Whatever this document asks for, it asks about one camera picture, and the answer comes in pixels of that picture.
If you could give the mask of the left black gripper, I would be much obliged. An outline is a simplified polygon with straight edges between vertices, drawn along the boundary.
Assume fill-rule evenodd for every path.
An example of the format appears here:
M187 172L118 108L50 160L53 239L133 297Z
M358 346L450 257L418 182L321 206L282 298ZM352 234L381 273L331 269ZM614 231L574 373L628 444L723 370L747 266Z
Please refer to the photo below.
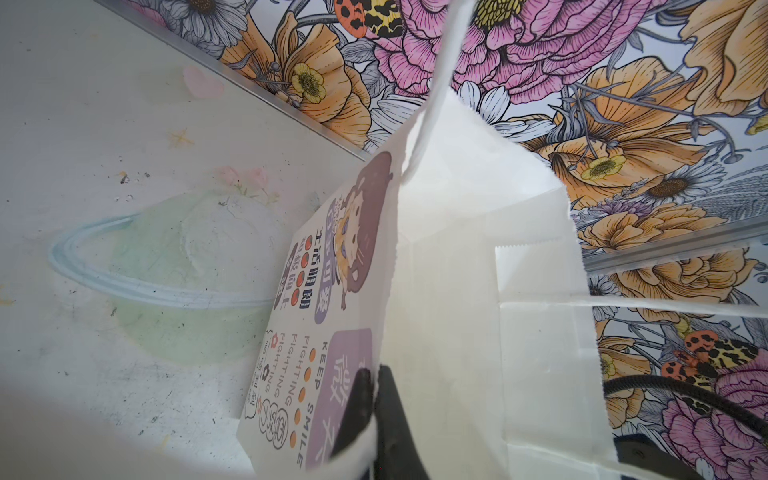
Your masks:
M671 479L702 479L694 469L663 451L643 434L617 436L614 438L614 446L622 464L639 467Z

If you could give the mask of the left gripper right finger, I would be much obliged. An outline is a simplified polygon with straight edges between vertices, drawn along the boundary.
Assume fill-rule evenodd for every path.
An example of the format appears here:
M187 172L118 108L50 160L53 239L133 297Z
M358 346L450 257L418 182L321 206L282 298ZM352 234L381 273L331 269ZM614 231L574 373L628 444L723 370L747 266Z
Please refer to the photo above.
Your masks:
M429 480L419 457L392 370L381 365L373 413L377 422L376 480Z

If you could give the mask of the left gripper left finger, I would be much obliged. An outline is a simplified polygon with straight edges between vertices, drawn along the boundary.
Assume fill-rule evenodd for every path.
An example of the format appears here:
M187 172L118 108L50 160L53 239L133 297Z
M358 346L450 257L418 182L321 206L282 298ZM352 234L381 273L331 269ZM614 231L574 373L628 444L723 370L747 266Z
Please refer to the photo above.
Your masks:
M363 432L373 415L373 405L373 376L369 369L361 368L357 371L352 384L331 459L339 457Z

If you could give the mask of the white paper bag with cartoon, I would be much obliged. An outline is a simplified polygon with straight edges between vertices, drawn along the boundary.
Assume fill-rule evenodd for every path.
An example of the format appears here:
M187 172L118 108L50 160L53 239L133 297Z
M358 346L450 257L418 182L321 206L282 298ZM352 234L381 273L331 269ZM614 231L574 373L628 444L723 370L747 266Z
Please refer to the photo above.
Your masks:
M442 478L573 478L649 433L716 479L763 479L767 438L691 380L767 415L767 311L741 286L744 246L675 260L728 225L715 207L651 203L720 156L707 64L598 62L663 1L445 1L358 10L347 30L404 60L428 102L296 234L238 438L260 479L330 459L357 370L401 377Z

